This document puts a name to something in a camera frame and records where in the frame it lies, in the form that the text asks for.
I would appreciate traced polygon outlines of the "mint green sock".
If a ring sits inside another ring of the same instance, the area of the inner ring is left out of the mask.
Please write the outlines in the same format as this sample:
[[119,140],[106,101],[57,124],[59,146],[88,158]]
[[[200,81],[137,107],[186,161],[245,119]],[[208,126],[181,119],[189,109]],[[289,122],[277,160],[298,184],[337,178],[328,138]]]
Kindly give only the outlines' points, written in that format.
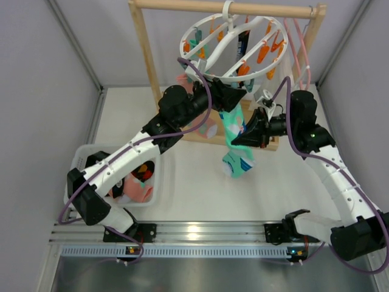
[[231,178],[239,178],[255,166],[255,158],[249,147],[232,144],[246,130],[241,105],[237,104],[231,112],[222,111],[219,116],[224,127],[225,144],[229,149],[222,158],[224,172]]

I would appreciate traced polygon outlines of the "pink sock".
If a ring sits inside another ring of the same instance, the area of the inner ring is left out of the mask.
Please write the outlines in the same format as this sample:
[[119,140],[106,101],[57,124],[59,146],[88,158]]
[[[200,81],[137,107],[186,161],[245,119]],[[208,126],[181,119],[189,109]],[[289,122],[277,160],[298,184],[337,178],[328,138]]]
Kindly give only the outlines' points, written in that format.
[[116,202],[124,203],[147,203],[153,194],[153,186],[141,182],[132,175],[124,179],[122,194],[116,198]]
[[[176,77],[176,81],[178,85],[181,85],[185,88],[187,94],[189,97],[192,97],[193,95],[193,81],[189,81],[189,78],[186,74],[181,74]],[[196,125],[200,124],[204,120],[204,117],[206,116],[207,111],[204,111],[202,114],[200,114],[197,118],[195,118],[192,122],[190,122],[184,129],[187,130],[189,128],[193,128]],[[201,138],[204,139],[210,139],[214,137],[217,133],[218,125],[216,122],[211,119],[210,117],[195,131],[193,131],[194,134],[198,135]]]

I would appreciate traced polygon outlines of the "black patterned sock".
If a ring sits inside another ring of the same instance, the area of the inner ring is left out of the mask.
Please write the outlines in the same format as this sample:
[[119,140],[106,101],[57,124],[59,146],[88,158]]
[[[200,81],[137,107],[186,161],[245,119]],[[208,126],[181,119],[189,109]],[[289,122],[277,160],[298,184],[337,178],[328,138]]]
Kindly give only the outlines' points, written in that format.
[[250,31],[246,30],[238,35],[238,47],[236,51],[236,61],[239,61],[247,52]]

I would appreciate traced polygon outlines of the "white round clip hanger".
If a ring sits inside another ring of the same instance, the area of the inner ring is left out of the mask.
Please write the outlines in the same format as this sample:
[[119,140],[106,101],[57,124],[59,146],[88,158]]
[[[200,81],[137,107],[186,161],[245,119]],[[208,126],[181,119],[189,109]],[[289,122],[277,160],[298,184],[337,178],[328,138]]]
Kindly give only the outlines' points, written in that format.
[[[284,25],[273,17],[223,16],[213,14],[192,25],[181,38],[180,56],[206,60],[204,75],[228,85],[249,86],[264,75],[271,80],[289,44]],[[250,31],[247,52],[236,61],[238,35],[246,30]]]

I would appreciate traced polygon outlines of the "pink sock front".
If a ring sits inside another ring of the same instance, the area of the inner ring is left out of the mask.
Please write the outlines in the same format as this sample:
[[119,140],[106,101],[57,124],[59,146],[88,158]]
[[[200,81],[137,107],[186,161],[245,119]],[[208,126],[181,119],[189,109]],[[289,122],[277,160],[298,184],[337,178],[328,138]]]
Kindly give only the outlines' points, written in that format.
[[116,202],[124,203],[147,203],[153,194],[153,186],[141,182],[132,175],[124,179],[122,194],[116,198]]

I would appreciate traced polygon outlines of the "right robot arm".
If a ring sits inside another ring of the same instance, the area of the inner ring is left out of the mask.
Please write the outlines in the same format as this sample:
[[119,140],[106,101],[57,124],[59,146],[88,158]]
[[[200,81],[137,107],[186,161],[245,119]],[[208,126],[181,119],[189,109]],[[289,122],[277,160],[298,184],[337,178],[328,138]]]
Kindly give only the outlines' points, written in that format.
[[261,106],[253,112],[246,130],[234,145],[263,148],[271,136],[287,135],[291,147],[320,179],[339,213],[339,220],[301,209],[283,219],[290,238],[304,235],[329,243],[344,261],[385,248],[388,214],[383,213],[362,193],[344,164],[335,140],[320,126],[317,101],[305,90],[291,93],[284,114],[269,118]]

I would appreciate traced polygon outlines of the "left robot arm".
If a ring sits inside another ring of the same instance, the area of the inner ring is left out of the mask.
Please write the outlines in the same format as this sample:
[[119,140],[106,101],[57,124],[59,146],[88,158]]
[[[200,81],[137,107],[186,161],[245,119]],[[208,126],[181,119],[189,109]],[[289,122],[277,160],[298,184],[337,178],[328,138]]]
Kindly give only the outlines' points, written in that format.
[[67,195],[82,220],[93,226],[133,237],[139,226],[124,207],[108,195],[136,167],[156,158],[182,139],[181,130],[208,110],[233,110],[246,90],[223,84],[218,78],[195,82],[192,94],[181,85],[168,87],[158,102],[159,112],[126,145],[107,158],[80,171],[67,174]]

